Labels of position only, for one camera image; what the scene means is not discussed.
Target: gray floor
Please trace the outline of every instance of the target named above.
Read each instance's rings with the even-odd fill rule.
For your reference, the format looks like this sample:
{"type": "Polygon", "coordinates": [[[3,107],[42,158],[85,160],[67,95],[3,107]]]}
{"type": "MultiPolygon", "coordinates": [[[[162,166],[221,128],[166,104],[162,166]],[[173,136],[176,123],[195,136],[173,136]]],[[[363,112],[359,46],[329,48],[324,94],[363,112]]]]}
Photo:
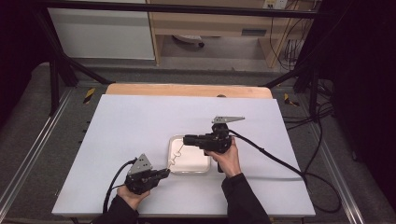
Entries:
{"type": "MultiPolygon", "coordinates": [[[[256,86],[278,77],[279,67],[268,69],[258,49],[257,40],[242,38],[208,37],[205,47],[178,43],[168,37],[163,49],[163,63],[159,66],[135,64],[122,68],[116,63],[110,66],[96,65],[92,70],[118,82],[191,83],[256,86]]],[[[0,192],[4,192],[13,175],[44,126],[50,111],[49,69],[38,67],[33,74],[28,89],[14,109],[6,126],[0,131],[0,192]]],[[[106,86],[98,86],[91,79],[79,75],[81,86],[73,89],[71,99],[51,133],[47,144],[39,155],[35,166],[27,177],[14,203],[10,207],[6,221],[44,223],[66,221],[50,213],[56,192],[62,188],[73,160],[78,152],[79,141],[83,140],[83,130],[88,129],[100,95],[106,86]],[[89,87],[96,87],[89,104],[82,103],[89,87]]],[[[298,101],[288,80],[281,87],[273,89],[283,116],[303,117],[300,106],[284,104],[284,93],[298,101]]],[[[343,132],[336,118],[323,120],[323,132],[336,163],[351,190],[357,206],[366,223],[396,223],[394,211],[376,186],[364,164],[355,162],[343,132]]],[[[312,130],[307,126],[289,131],[290,141],[301,168],[304,168],[316,146],[312,130]]],[[[331,180],[329,172],[318,155],[310,169],[312,173],[331,180]]],[[[325,208],[334,208],[336,200],[331,190],[315,179],[309,180],[309,191],[313,203],[325,208]]],[[[345,211],[326,214],[317,210],[315,217],[308,217],[309,223],[348,223],[345,211]]]]}

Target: table surface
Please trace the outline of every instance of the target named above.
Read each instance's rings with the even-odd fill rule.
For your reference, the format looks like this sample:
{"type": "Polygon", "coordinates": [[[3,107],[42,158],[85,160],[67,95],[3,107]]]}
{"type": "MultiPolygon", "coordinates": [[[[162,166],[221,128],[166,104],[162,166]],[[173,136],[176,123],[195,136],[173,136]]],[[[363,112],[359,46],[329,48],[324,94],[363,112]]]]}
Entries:
{"type": "MultiPolygon", "coordinates": [[[[229,128],[298,168],[276,100],[107,94],[97,106],[52,213],[100,215],[106,190],[125,162],[145,153],[154,169],[165,168],[169,140],[178,134],[210,133],[215,116],[245,117],[229,128]]],[[[236,143],[242,171],[269,216],[315,215],[297,174],[242,140],[236,143]]],[[[115,185],[123,183],[128,169],[115,185]]],[[[227,208],[220,187],[223,178],[214,161],[205,174],[170,174],[140,204],[139,213],[142,217],[223,217],[227,208]]]]}

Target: black sleeve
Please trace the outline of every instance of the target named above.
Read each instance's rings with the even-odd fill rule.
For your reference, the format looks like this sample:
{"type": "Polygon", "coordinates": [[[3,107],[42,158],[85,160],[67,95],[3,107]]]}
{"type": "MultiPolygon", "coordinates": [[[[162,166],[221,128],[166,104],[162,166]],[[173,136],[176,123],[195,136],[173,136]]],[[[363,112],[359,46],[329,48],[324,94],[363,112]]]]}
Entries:
{"type": "Polygon", "coordinates": [[[244,174],[224,179],[221,187],[228,203],[227,214],[230,224],[271,224],[244,174]]]}
{"type": "Polygon", "coordinates": [[[132,209],[119,195],[111,202],[107,213],[92,221],[92,224],[133,224],[139,213],[132,209]]]}

